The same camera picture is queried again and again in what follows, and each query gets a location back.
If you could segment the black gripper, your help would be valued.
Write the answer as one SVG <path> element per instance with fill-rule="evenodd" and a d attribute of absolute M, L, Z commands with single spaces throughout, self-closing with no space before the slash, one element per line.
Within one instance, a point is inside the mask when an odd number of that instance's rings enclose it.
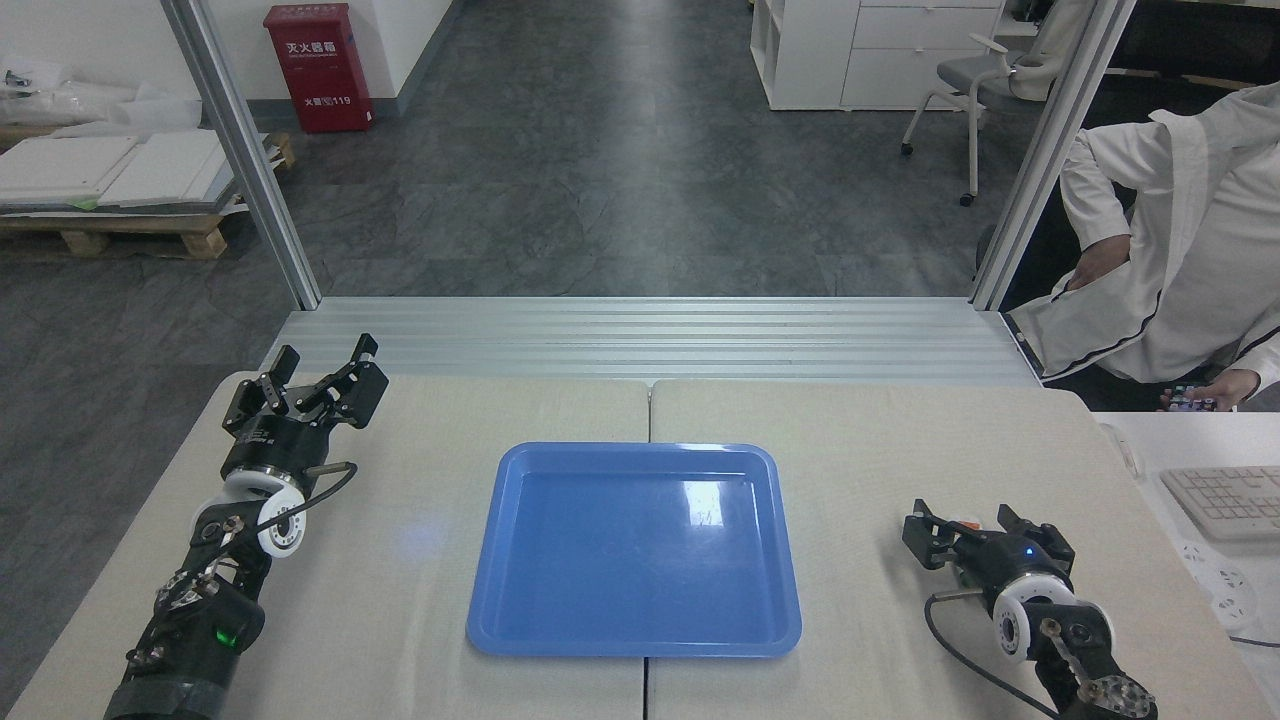
<path fill-rule="evenodd" d="M 387 374 L 372 360 L 378 347 L 371 334 L 361 334 L 344 366 L 312 386 L 297 388 L 293 409 L 301 416 L 312 414 L 315 421 L 364 429 L 389 386 Z M 234 438 L 223 478 L 244 468 L 271 468 L 301 480 L 306 469 L 323 465 L 323 427 L 283 416 L 291 410 L 285 387 L 298 363 L 298 352 L 284 345 L 268 372 L 238 384 L 221 424 Z"/>
<path fill-rule="evenodd" d="M 904 518 L 901 539 L 928 570 L 968 556 L 983 542 L 974 551 L 974 582 L 991 602 L 1010 583 L 1028 575 L 1053 578 L 1073 591 L 1068 573 L 1055 565 L 1042 548 L 1053 542 L 1046 524 L 1021 518 L 1007 503 L 998 506 L 996 519 L 1007 534 L 987 538 L 980 528 L 936 516 L 923 498 L 916 498 L 911 514 Z"/>

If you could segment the person's left hand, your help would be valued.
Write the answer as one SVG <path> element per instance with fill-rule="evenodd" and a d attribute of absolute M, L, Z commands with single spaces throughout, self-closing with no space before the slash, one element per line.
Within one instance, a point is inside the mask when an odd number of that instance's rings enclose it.
<path fill-rule="evenodd" d="M 1183 383 L 1165 388 L 1158 410 L 1165 413 L 1229 413 L 1260 388 L 1260 374 L 1228 369 L 1208 384 Z"/>

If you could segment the person's right hand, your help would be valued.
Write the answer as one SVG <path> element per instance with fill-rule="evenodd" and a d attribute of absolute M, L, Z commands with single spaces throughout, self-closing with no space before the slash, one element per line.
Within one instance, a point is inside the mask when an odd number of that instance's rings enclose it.
<path fill-rule="evenodd" d="M 1129 260 L 1130 234 L 1114 234 L 1088 246 L 1080 255 L 1068 281 L 1068 291 L 1085 287 Z"/>

